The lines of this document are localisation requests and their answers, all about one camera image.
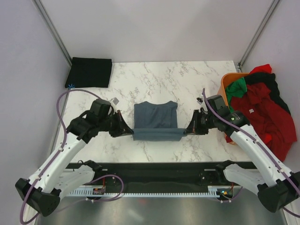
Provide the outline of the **blue-grey t shirt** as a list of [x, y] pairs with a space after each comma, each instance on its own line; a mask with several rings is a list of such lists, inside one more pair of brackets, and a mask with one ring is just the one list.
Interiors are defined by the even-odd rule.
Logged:
[[152, 104], [147, 101], [134, 105], [134, 141], [180, 141], [185, 136], [178, 128], [178, 104], [169, 101]]

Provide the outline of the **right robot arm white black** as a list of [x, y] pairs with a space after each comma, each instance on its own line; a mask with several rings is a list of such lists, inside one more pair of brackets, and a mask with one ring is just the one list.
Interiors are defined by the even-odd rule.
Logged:
[[201, 105], [185, 129], [186, 135], [206, 135], [216, 128], [230, 137], [257, 168], [251, 172], [227, 160], [217, 165], [215, 180], [219, 184], [232, 182], [257, 195], [270, 212], [285, 209], [300, 197], [300, 174], [285, 166], [255, 132], [240, 111], [230, 112], [221, 95], [197, 98]]

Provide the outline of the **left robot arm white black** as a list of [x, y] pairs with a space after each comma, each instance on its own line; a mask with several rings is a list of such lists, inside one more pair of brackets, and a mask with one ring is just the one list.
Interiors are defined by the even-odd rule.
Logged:
[[29, 178], [20, 178], [16, 182], [15, 188], [23, 201], [22, 208], [29, 205], [37, 214], [47, 217], [73, 190], [86, 183], [99, 184], [103, 173], [92, 160], [84, 162], [70, 175], [61, 177], [75, 155], [99, 132], [108, 132], [111, 137], [133, 134], [116, 109], [115, 100], [97, 98], [90, 109], [64, 126], [64, 137], [58, 148]]

